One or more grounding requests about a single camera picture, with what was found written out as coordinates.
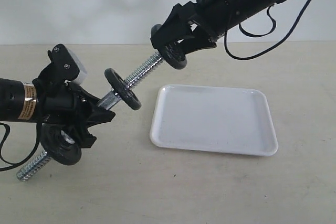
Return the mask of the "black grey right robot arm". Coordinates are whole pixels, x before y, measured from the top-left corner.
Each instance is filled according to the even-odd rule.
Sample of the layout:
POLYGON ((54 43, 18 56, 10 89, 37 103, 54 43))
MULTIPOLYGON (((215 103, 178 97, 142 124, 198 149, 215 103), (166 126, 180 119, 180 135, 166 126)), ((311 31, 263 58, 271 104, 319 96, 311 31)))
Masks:
POLYGON ((286 0, 196 0, 176 4, 151 36, 157 50, 177 45, 185 53, 213 48, 225 32, 272 4, 286 0))

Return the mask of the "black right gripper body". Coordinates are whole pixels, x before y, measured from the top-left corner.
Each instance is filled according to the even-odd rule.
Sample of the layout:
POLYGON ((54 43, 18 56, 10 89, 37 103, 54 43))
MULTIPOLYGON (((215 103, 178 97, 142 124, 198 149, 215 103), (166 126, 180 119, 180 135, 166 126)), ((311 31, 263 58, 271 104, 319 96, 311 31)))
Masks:
POLYGON ((181 7, 181 19, 192 28, 192 39, 199 43, 215 43, 228 26, 233 0, 196 0, 181 7))

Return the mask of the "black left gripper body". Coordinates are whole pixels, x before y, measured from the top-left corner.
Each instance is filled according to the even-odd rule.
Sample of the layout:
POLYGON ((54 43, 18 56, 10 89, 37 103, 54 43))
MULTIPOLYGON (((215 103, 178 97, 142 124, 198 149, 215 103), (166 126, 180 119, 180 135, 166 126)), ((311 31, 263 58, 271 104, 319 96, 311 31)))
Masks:
POLYGON ((38 83, 36 134, 42 134, 43 124, 65 127, 66 132, 83 135, 91 114, 90 94, 74 83, 38 83))

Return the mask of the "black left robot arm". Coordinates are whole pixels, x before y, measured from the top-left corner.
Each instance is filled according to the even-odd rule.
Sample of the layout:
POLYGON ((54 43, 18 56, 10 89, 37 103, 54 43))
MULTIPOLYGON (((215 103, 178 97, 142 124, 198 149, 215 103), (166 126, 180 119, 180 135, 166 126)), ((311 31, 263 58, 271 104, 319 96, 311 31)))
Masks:
POLYGON ((1 79, 1 121, 58 125, 80 148, 91 148, 96 137, 88 129, 108 123, 115 113, 99 107, 99 98, 66 82, 48 94, 37 82, 1 79))

